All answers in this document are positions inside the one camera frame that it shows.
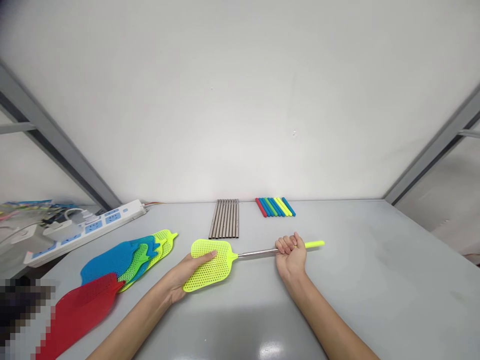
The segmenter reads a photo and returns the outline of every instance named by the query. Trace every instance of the stainless steel rod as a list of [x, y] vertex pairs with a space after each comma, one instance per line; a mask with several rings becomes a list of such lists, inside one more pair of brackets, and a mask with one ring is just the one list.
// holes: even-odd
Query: stainless steel rod
[[222, 225], [222, 231], [221, 231], [222, 238], [226, 238], [225, 228], [227, 227], [227, 218], [229, 217], [229, 203], [230, 203], [229, 199], [225, 200], [225, 214], [223, 216], [223, 225]]
[[228, 229], [227, 229], [229, 238], [232, 237], [232, 226], [234, 224], [234, 220], [232, 218], [233, 214], [234, 214], [234, 201], [230, 199], [230, 215], [228, 216], [229, 221], [228, 221]]
[[245, 257], [248, 257], [248, 256], [253, 256], [253, 255], [275, 254], [275, 253], [278, 253], [279, 251], [280, 250], [278, 250], [277, 248], [271, 248], [271, 249], [268, 249], [268, 250], [250, 251], [250, 252], [244, 252], [244, 253], [238, 254], [238, 257], [239, 258], [245, 258]]
[[230, 229], [230, 211], [232, 210], [232, 200], [228, 199], [228, 206], [226, 207], [226, 231], [225, 238], [229, 238], [229, 229]]
[[234, 237], [234, 215], [235, 215], [235, 200], [231, 201], [231, 213], [230, 213], [230, 228], [228, 229], [228, 237]]
[[222, 211], [222, 214], [221, 214], [220, 233], [218, 233], [218, 238], [219, 239], [224, 237], [226, 211], [227, 211], [227, 199], [223, 199], [223, 211]]
[[235, 237], [239, 237], [239, 200], [236, 200], [236, 233]]
[[236, 238], [235, 219], [237, 218], [237, 203], [233, 200], [233, 211], [231, 215], [231, 237]]
[[215, 239], [218, 239], [220, 235], [220, 226], [222, 225], [223, 211], [224, 211], [224, 200], [220, 199], [220, 212], [218, 213], [218, 224], [216, 225]]
[[219, 215], [219, 202], [220, 200], [217, 200], [216, 201], [216, 204], [215, 204], [215, 210], [213, 211], [213, 217], [211, 218], [211, 225], [210, 225], [210, 233], [208, 233], [208, 238], [211, 239], [214, 235], [214, 229], [215, 229], [215, 225], [217, 224], [217, 219], [218, 219], [218, 215]]

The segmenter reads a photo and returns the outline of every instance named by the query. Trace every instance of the red plastic tube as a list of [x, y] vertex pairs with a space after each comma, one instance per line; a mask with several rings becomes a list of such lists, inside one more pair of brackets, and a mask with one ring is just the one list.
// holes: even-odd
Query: red plastic tube
[[261, 211], [261, 213], [263, 214], [263, 217], [266, 218], [266, 217], [267, 217], [267, 213], [265, 212], [265, 209], [264, 209], [264, 207], [262, 206], [262, 203], [260, 202], [259, 198], [256, 197], [256, 198], [255, 198], [255, 201], [256, 201], [256, 204], [258, 205], [258, 207], [260, 208], [260, 211]]

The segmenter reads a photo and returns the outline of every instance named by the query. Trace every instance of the plug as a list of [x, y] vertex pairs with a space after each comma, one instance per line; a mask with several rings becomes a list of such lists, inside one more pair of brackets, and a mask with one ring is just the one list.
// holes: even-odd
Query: plug
[[100, 219], [100, 216], [94, 215], [88, 210], [82, 210], [81, 214], [83, 215], [83, 220], [85, 220], [85, 225], [94, 223]]
[[74, 223], [72, 220], [64, 221], [61, 224], [54, 221], [51, 225], [53, 226], [49, 226], [43, 231], [43, 235], [58, 242], [77, 236], [83, 230], [81, 225]]

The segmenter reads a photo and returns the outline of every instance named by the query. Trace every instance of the white table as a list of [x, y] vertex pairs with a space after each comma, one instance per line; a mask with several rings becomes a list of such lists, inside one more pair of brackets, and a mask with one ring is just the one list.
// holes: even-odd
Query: white table
[[[384, 201], [300, 201], [296, 217], [263, 218], [240, 203], [236, 253], [262, 250], [294, 231], [310, 251], [307, 273], [348, 325], [381, 359], [475, 359], [480, 354], [480, 270]], [[85, 359], [140, 298], [206, 239], [214, 203], [164, 204], [71, 252], [47, 275], [54, 305], [80, 286], [80, 270], [119, 242], [170, 229], [172, 252], [117, 297], [111, 314], [60, 359]], [[29, 359], [50, 309], [12, 342]], [[188, 294], [165, 314], [135, 359], [324, 359], [325, 354], [283, 286], [272, 257], [236, 260], [223, 282]]]

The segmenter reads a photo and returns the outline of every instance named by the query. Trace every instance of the metal beam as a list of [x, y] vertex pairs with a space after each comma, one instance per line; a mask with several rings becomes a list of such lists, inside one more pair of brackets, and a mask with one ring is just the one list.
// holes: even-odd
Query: metal beam
[[30, 131], [30, 130], [35, 130], [35, 125], [29, 122], [17, 122], [12, 124], [0, 125], [0, 135], [21, 133], [21, 132]]
[[460, 130], [460, 131], [458, 132], [458, 135], [466, 136], [466, 137], [469, 137], [469, 138], [480, 139], [480, 131]]
[[480, 88], [477, 88], [386, 193], [384, 199], [395, 205], [441, 158], [463, 139], [463, 134], [460, 132], [471, 129], [479, 118]]
[[0, 64], [0, 105], [18, 123], [30, 122], [27, 134], [100, 207], [110, 210], [122, 203], [49, 115]]

